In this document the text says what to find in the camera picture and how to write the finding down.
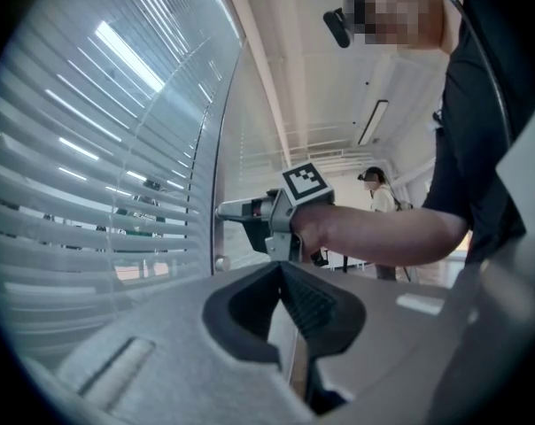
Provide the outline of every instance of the glass panel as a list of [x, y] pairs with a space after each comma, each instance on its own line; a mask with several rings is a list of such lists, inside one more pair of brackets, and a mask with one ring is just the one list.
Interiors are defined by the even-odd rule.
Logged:
[[0, 318], [22, 355], [55, 369], [210, 275], [240, 50], [223, 0], [38, 0], [20, 24], [0, 60]]
[[[216, 204], [262, 197], [279, 187], [275, 173], [283, 169], [283, 154], [268, 98], [248, 44], [238, 60], [230, 88], [219, 153]], [[229, 258], [235, 269], [268, 261], [252, 250], [244, 228], [236, 222], [217, 226], [216, 253]]]

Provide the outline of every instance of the floor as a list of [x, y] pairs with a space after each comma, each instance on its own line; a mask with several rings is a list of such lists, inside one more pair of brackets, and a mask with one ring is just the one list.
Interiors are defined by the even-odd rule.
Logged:
[[[419, 283], [426, 285], [437, 285], [450, 289], [458, 273], [464, 266], [462, 257], [454, 259], [444, 259], [431, 265], [415, 267]], [[364, 269], [361, 267], [349, 268], [349, 274], [360, 275], [376, 279], [376, 268], [368, 265]], [[407, 276], [402, 267], [398, 267], [396, 272], [398, 282], [407, 282]], [[295, 347], [295, 357], [291, 369], [291, 387], [300, 398], [305, 397], [306, 392], [306, 375], [307, 375], [307, 346], [306, 342], [298, 336]]]
[[[431, 265], [415, 267], [415, 271], [417, 273], [419, 283], [451, 288], [454, 284], [456, 276], [463, 267], [464, 262], [460, 259], [444, 259]], [[361, 267], [350, 267], [348, 272], [350, 274], [376, 279], [376, 267], [374, 265], [368, 265], [364, 267], [364, 269]], [[396, 271], [396, 278], [398, 279], [398, 282], [407, 282], [406, 272], [403, 267], [398, 267]]]

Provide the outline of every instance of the black and white fiducial marker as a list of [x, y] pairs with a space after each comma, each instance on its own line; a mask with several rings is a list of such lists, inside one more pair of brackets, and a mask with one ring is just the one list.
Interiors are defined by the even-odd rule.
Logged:
[[283, 188], [293, 206], [301, 205], [316, 197], [328, 194], [332, 188], [310, 161], [283, 170]]

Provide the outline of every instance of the black shirt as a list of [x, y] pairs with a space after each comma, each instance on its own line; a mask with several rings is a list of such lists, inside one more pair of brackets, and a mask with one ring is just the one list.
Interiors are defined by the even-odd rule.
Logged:
[[[464, 0], [483, 38], [519, 135], [535, 111], [535, 0]], [[506, 152], [492, 85], [469, 28], [446, 70], [437, 160], [423, 207], [462, 217], [473, 230], [467, 263], [495, 250], [494, 236], [507, 201], [495, 167]], [[510, 236], [524, 232], [516, 217]]]

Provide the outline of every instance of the white ceiling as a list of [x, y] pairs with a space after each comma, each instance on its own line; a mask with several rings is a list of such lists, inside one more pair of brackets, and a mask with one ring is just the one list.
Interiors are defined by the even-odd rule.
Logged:
[[248, 3], [291, 154], [356, 147], [378, 99], [390, 105], [372, 136], [372, 148], [387, 150], [401, 132], [423, 121], [441, 94], [446, 59], [440, 52], [397, 52], [366, 45], [363, 38], [348, 49], [338, 47], [322, 15], [342, 0]]

